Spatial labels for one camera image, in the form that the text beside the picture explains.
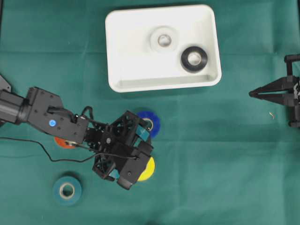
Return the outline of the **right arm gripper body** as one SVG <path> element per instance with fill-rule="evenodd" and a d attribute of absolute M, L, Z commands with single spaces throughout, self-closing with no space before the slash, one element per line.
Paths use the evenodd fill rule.
<path fill-rule="evenodd" d="M 293 75 L 293 63 L 300 61 L 299 54 L 286 55 L 284 62 L 286 63 L 287 80 L 291 82 L 291 88 L 288 89 L 288 93 L 292 94 L 292 105 L 289 107 L 289 126 L 292 128 L 300 127 L 300 77 Z"/>

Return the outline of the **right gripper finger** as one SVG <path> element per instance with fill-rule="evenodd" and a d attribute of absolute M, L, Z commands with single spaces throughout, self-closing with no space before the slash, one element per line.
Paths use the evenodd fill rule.
<path fill-rule="evenodd" d="M 255 90 L 252 90 L 250 91 L 250 94 L 283 91 L 283 90 L 289 90 L 292 87 L 293 87 L 293 76 L 286 76 L 286 77 L 279 78 L 267 85 L 259 87 Z"/>
<path fill-rule="evenodd" d="M 252 98 L 292 107 L 292 94 L 258 94 L 250 92 L 249 96 Z"/>

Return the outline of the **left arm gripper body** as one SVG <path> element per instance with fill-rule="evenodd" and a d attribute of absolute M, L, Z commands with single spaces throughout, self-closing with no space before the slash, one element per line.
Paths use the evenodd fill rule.
<path fill-rule="evenodd" d="M 94 153 L 96 157 L 111 158 L 113 160 L 113 149 L 116 145 L 124 144 L 127 146 L 134 146 L 134 143 L 123 143 L 113 133 L 110 124 L 99 122 L 89 123 L 85 132 L 86 147 Z"/>

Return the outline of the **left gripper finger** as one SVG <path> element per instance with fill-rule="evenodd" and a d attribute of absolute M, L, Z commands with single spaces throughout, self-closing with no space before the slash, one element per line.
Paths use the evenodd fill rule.
<path fill-rule="evenodd" d="M 151 143 L 150 123 L 130 111 L 126 111 L 110 126 L 116 137 L 123 143 L 136 143 L 138 139 Z"/>
<path fill-rule="evenodd" d="M 115 181 L 118 177 L 116 163 L 111 158 L 96 157 L 92 170 L 103 180 Z"/>

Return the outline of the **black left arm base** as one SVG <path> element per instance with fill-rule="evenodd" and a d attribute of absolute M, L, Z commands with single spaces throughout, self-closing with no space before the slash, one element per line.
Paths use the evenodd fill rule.
<path fill-rule="evenodd" d="M 0 90 L 11 91 L 11 85 L 6 81 L 6 79 L 0 75 Z"/>

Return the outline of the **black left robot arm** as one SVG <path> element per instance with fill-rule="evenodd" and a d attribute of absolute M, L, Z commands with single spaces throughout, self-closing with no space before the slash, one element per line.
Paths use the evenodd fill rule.
<path fill-rule="evenodd" d="M 37 87 L 30 88 L 26 97 L 1 89 L 0 121 L 26 123 L 71 148 L 92 152 L 93 171 L 109 181 L 115 179 L 113 172 L 117 172 L 116 181 L 125 189 L 144 179 L 151 160 L 148 124 L 130 111 L 107 124 L 94 120 L 91 107 L 74 114 L 64 108 L 58 95 Z"/>

